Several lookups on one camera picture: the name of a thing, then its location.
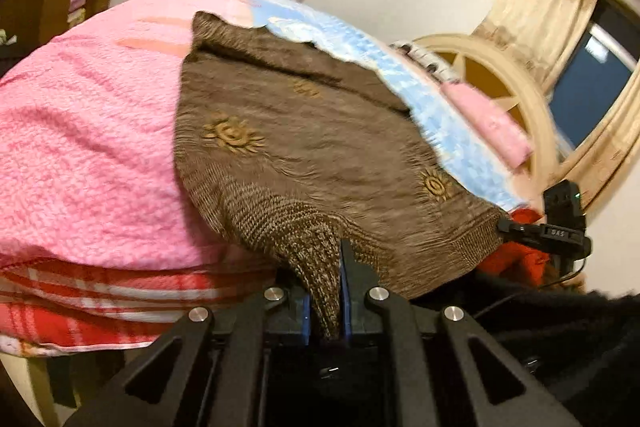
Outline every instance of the red plaid bed sheet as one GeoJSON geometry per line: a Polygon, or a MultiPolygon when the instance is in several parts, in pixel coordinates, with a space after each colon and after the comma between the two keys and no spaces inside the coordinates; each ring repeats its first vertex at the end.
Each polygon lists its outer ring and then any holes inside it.
{"type": "Polygon", "coordinates": [[[273,282],[267,261],[128,271],[62,261],[0,274],[0,351],[20,357],[147,346],[197,305],[237,304],[273,282]]]}

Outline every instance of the beige curtain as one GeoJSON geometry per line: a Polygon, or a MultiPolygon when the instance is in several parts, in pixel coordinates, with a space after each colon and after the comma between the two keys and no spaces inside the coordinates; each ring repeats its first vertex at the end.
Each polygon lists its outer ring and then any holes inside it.
{"type": "Polygon", "coordinates": [[[568,178],[580,187],[582,206],[589,212],[609,188],[614,175],[628,165],[640,137],[640,64],[596,129],[567,158],[556,181],[568,178]]]}
{"type": "Polygon", "coordinates": [[[598,0],[497,0],[474,35],[494,42],[549,92],[598,0]]]}

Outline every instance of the wooden bed frame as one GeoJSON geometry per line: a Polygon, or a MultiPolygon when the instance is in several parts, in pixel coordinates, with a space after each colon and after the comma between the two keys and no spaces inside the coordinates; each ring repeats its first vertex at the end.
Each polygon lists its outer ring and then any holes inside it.
{"type": "Polygon", "coordinates": [[[535,190],[542,193],[556,182],[556,126],[542,90],[526,70],[478,37],[441,34],[414,42],[441,55],[467,82],[494,99],[520,124],[533,145],[527,168],[535,190]]]}

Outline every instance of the pink blanket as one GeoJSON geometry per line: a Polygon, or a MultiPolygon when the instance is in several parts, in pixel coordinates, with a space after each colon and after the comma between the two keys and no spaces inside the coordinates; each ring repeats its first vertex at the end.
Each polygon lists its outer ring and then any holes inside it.
{"type": "Polygon", "coordinates": [[[179,71],[197,10],[250,25],[246,0],[131,0],[0,80],[0,267],[45,258],[159,270],[250,257],[204,227],[174,173],[179,71]]]}

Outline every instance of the silver screw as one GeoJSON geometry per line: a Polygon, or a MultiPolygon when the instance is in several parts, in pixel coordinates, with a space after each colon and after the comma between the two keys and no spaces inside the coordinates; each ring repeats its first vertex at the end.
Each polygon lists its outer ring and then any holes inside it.
{"type": "Polygon", "coordinates": [[[277,302],[284,297],[284,290],[282,288],[278,288],[277,286],[273,286],[271,288],[267,288],[264,291],[264,298],[271,302],[277,302]]]}
{"type": "Polygon", "coordinates": [[[450,321],[458,322],[465,317],[465,312],[457,306],[449,306],[444,310],[444,316],[450,321]]]}
{"type": "Polygon", "coordinates": [[[374,301],[386,301],[389,298],[389,290],[382,286],[376,286],[369,290],[369,297],[374,301]]]}
{"type": "Polygon", "coordinates": [[[209,311],[206,308],[198,307],[189,312],[189,320],[191,322],[203,322],[209,317],[209,311]]]}

